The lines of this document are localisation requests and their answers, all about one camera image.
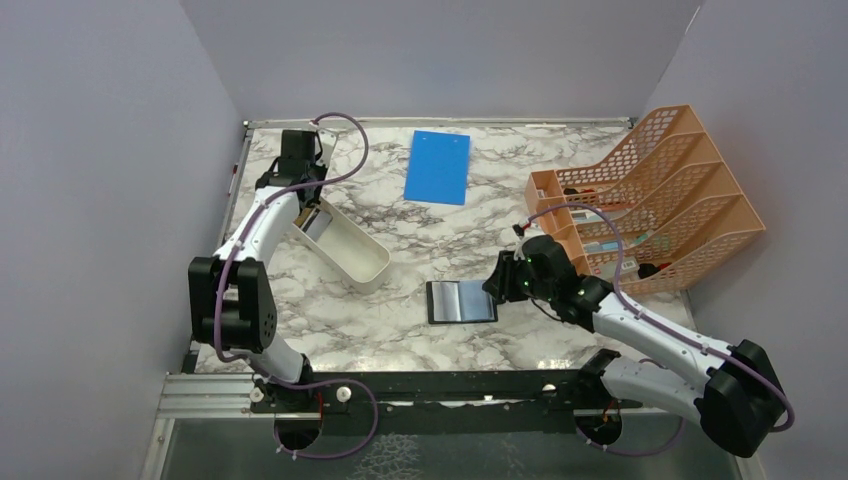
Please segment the black leather card holder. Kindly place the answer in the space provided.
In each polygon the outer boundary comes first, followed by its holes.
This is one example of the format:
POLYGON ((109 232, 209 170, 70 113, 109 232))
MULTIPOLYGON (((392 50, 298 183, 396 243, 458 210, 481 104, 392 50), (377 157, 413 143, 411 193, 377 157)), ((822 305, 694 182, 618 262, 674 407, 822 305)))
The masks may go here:
POLYGON ((483 280, 428 281, 426 304, 428 323, 476 324, 498 321, 497 307, 483 290, 483 280))

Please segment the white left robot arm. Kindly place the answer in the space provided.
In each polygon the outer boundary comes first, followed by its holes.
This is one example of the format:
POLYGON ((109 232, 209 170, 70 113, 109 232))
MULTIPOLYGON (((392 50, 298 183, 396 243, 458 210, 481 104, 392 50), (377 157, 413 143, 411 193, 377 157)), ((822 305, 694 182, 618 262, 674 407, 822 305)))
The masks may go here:
POLYGON ((194 340, 214 347, 222 361, 244 360, 277 380, 277 398, 294 411, 310 405, 315 386, 303 376, 306 357, 277 333, 267 266, 296 218, 317 201, 326 173, 316 131, 283 131, 281 152, 256 181, 248 213, 212 256, 188 267, 194 340))

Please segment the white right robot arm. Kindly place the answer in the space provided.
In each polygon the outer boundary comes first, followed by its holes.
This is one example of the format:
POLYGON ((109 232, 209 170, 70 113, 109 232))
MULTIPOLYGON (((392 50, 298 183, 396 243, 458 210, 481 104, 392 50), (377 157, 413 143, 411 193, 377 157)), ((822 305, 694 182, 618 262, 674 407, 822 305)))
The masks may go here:
POLYGON ((549 235, 500 252, 482 288, 496 304, 544 301, 558 320, 647 356, 640 363, 611 350, 596 354, 576 383, 589 406, 630 400, 662 409, 699 425, 718 447, 743 458, 768 434, 794 424, 793 407, 761 346, 749 340, 731 345, 651 312, 613 283, 578 273, 549 235))

